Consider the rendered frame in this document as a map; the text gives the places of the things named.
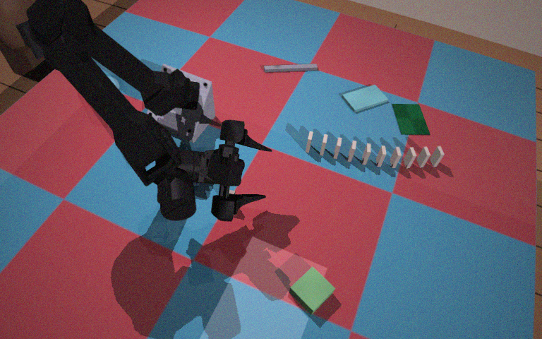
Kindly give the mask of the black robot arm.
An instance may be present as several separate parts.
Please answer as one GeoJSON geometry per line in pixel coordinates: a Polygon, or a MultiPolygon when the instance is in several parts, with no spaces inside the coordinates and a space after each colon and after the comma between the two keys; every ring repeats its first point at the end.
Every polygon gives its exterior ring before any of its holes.
{"type": "MultiPolygon", "coordinates": [[[[81,0],[37,0],[26,15],[31,40],[42,47],[46,62],[108,123],[116,146],[144,185],[157,185],[163,218],[191,218],[196,211],[193,151],[179,149],[168,129],[138,111],[94,60],[136,88],[155,116],[174,108],[197,109],[200,84],[178,69],[171,73],[149,69],[93,23],[81,0]]],[[[218,149],[206,150],[204,158],[208,164],[201,177],[222,186],[241,184],[245,162],[239,159],[239,148],[219,144],[218,149]]]]}

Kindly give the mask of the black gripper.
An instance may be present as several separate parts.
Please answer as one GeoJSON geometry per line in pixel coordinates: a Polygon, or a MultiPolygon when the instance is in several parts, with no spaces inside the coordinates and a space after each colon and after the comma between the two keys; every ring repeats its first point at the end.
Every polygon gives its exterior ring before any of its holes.
{"type": "MultiPolygon", "coordinates": [[[[272,152],[271,149],[257,143],[248,136],[248,130],[244,128],[244,121],[224,120],[222,122],[220,140],[225,141],[225,144],[235,146],[236,144],[244,145],[258,150],[272,152]]],[[[205,152],[193,151],[194,164],[192,180],[196,183],[218,184],[205,177],[200,176],[201,169],[206,170],[208,159],[204,158],[205,152]]],[[[231,222],[233,215],[237,214],[241,206],[254,201],[266,198],[260,194],[229,194],[230,186],[222,186],[219,184],[219,195],[212,197],[211,213],[220,221],[231,222]]]]}

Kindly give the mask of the green square block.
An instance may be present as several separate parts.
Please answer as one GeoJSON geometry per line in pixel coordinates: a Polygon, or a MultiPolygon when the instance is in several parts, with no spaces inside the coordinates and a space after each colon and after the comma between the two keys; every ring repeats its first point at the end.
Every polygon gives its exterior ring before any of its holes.
{"type": "Polygon", "coordinates": [[[334,290],[335,287],[312,267],[290,287],[289,293],[312,315],[334,290]]]}

